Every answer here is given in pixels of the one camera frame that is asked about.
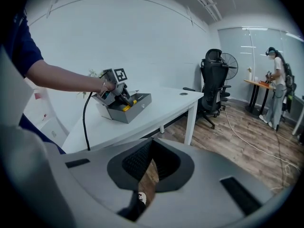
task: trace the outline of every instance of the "person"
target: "person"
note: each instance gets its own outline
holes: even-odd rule
[[[39,48],[31,38],[26,12],[23,8],[10,21],[9,32],[3,45],[20,74],[37,86],[61,91],[98,94],[102,94],[105,90],[111,91],[115,87],[103,78],[80,75],[45,62]],[[25,115],[22,116],[19,126],[36,133],[44,142],[54,143],[39,131]],[[65,153],[58,145],[56,146],[61,154]]]
[[[284,58],[281,53],[274,47],[268,49],[268,58],[274,60],[275,73],[267,74],[266,78],[269,82],[275,81],[275,93],[271,100],[269,110],[266,115],[260,115],[259,118],[267,123],[271,128],[277,129],[281,119],[282,105],[284,96],[286,94],[285,84],[285,69],[284,69]]]

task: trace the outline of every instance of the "black fan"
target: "black fan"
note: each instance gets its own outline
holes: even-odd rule
[[[234,76],[238,73],[238,62],[234,56],[228,53],[222,53],[221,57],[225,61],[225,63],[227,63],[227,65],[229,66],[229,71],[226,79],[230,80],[234,78]]]

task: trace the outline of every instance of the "navy blue sleeve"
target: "navy blue sleeve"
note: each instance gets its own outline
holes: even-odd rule
[[[29,68],[42,59],[41,52],[30,35],[28,21],[24,18],[14,41],[12,62],[25,77]]]

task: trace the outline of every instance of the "woman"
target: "woman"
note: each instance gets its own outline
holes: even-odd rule
[[[273,129],[277,129],[281,119],[283,99],[286,93],[285,84],[285,70],[284,70],[284,58],[281,53],[275,48],[270,47],[268,49],[268,58],[274,60],[275,63],[275,73],[266,75],[268,81],[275,81],[275,93],[270,103],[269,110],[266,115],[260,115],[259,118],[265,123],[268,123]]]

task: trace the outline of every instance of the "white table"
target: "white table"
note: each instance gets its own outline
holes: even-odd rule
[[[302,103],[303,108],[302,108],[302,112],[301,112],[301,115],[300,115],[300,117],[299,117],[299,120],[298,120],[298,122],[296,123],[296,126],[295,126],[295,128],[294,128],[294,130],[293,130],[293,135],[296,134],[296,131],[298,130],[298,128],[299,128],[299,126],[300,126],[300,124],[301,124],[301,122],[302,122],[302,120],[303,120],[303,117],[304,117],[304,99],[303,99],[303,96],[302,96],[302,98],[301,98],[301,97],[295,95],[295,98],[296,98],[300,103]]]
[[[96,107],[97,101],[90,99],[85,113],[85,126],[91,148],[98,144],[98,147],[106,147],[134,141],[158,128],[163,133],[163,126],[166,123],[186,111],[188,121],[184,143],[191,143],[197,103],[198,99],[203,97],[203,93],[165,87],[140,90],[139,93],[151,93],[152,102],[129,124],[102,117]],[[87,149],[82,116],[68,135],[62,149],[66,153]]]

